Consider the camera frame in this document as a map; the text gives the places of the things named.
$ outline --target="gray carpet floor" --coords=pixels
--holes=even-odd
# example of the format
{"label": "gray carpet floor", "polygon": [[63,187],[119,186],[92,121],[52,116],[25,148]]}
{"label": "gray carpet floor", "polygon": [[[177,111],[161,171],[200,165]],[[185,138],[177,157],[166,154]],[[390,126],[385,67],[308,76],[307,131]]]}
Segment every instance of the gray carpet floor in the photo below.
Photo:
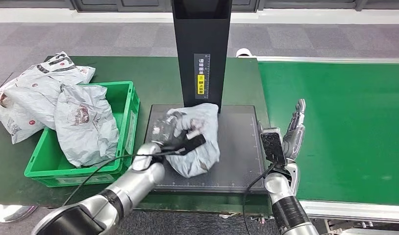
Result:
{"label": "gray carpet floor", "polygon": [[[246,47],[254,55],[399,58],[399,25],[232,24],[227,55]],[[69,55],[176,56],[171,23],[0,23],[0,86],[59,51]],[[47,213],[0,223],[0,235],[29,234]],[[273,221],[249,222],[254,235],[278,234]],[[242,235],[240,216],[133,212],[116,235]]]}

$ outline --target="black wire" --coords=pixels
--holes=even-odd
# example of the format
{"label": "black wire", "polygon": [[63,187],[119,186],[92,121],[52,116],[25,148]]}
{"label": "black wire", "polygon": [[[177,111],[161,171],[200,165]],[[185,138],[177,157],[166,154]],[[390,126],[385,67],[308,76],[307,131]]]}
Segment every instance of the black wire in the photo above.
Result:
{"label": "black wire", "polygon": [[253,187],[253,185],[256,184],[257,181],[259,181],[261,178],[265,177],[271,170],[273,170],[273,168],[274,168],[274,164],[271,164],[269,166],[269,168],[267,168],[267,170],[265,172],[263,172],[261,175],[259,175],[259,177],[257,177],[255,180],[253,180],[253,182],[251,182],[249,184],[249,186],[247,187],[246,191],[244,192],[244,195],[243,195],[243,220],[244,220],[244,225],[246,226],[246,230],[247,230],[247,234],[248,235],[250,235],[250,232],[249,232],[249,228],[247,227],[246,210],[245,210],[247,194],[249,193],[250,188]]}
{"label": "black wire", "polygon": [[171,155],[171,154],[175,154],[175,151],[171,151],[171,152],[164,152],[164,153],[154,153],[154,154],[130,154],[130,155],[125,155],[122,157],[118,157],[118,158],[113,158],[108,160],[106,163],[104,163],[103,165],[99,166],[93,173],[91,173],[91,175],[89,175],[79,186],[77,186],[77,188],[70,194],[70,196],[65,200],[65,202],[62,204],[62,206],[65,206],[70,200],[71,198],[74,196],[74,194],[81,188],[83,187],[83,185],[91,178],[93,177],[100,169],[102,169],[103,167],[105,167],[106,165],[108,165],[109,163],[117,160],[117,159],[121,159],[121,158],[127,158],[127,157],[135,157],[135,156],[164,156],[164,155]]}

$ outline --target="green storage bin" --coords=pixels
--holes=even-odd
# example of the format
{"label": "green storage bin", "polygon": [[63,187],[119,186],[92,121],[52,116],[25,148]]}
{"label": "green storage bin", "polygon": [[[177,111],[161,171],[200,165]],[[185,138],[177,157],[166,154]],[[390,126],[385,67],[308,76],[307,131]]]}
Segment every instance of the green storage bin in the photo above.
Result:
{"label": "green storage bin", "polygon": [[[106,99],[119,129],[116,157],[132,154],[140,100],[133,82],[92,83],[107,88]],[[98,171],[87,183],[105,184],[117,180],[130,166],[131,157],[117,159]],[[76,168],[62,152],[56,132],[45,128],[25,169],[25,176],[47,187],[75,186],[82,183],[96,167]]]}

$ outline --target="silver robotic arm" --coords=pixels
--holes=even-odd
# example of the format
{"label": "silver robotic arm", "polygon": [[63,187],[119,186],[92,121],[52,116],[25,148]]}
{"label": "silver robotic arm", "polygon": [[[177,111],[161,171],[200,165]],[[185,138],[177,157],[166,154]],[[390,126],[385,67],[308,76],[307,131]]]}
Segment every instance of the silver robotic arm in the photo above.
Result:
{"label": "silver robotic arm", "polygon": [[305,100],[300,99],[282,143],[278,129],[261,135],[266,155],[275,164],[273,171],[265,178],[265,188],[272,200],[272,212],[281,235],[319,234],[296,198],[299,168],[295,160],[305,132],[305,107]]}
{"label": "silver robotic arm", "polygon": [[[157,143],[145,143],[137,154],[161,151]],[[165,177],[161,163],[150,164],[151,156],[137,156],[129,170],[98,195],[60,207],[45,216],[33,235],[104,235],[132,211]]]}

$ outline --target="white plastic bag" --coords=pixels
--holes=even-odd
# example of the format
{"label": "white plastic bag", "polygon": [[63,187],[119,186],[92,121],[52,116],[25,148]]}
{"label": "white plastic bag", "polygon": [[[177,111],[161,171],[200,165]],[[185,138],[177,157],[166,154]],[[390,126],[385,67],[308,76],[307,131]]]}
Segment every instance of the white plastic bag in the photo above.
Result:
{"label": "white plastic bag", "polygon": [[0,88],[0,121],[12,137],[12,144],[19,143],[39,130],[45,125],[34,118],[26,109],[8,98],[4,91],[13,86],[17,79],[6,83]]}
{"label": "white plastic bag", "polygon": [[102,86],[64,86],[55,108],[58,142],[67,160],[89,166],[116,156],[119,130]]}
{"label": "white plastic bag", "polygon": [[28,110],[45,126],[55,130],[54,110],[63,84],[88,83],[95,69],[77,67],[65,52],[32,66],[18,78],[5,95]]}
{"label": "white plastic bag", "polygon": [[84,80],[80,84],[88,84],[96,72],[96,69],[89,66],[77,66],[77,69],[84,76]]}
{"label": "white plastic bag", "polygon": [[179,112],[182,116],[177,120],[174,136],[178,137],[183,130],[199,131],[204,135],[206,143],[189,152],[185,156],[166,156],[166,160],[183,177],[190,178],[207,173],[220,161],[220,149],[217,142],[218,106],[204,103],[194,107],[171,109],[172,115]]}

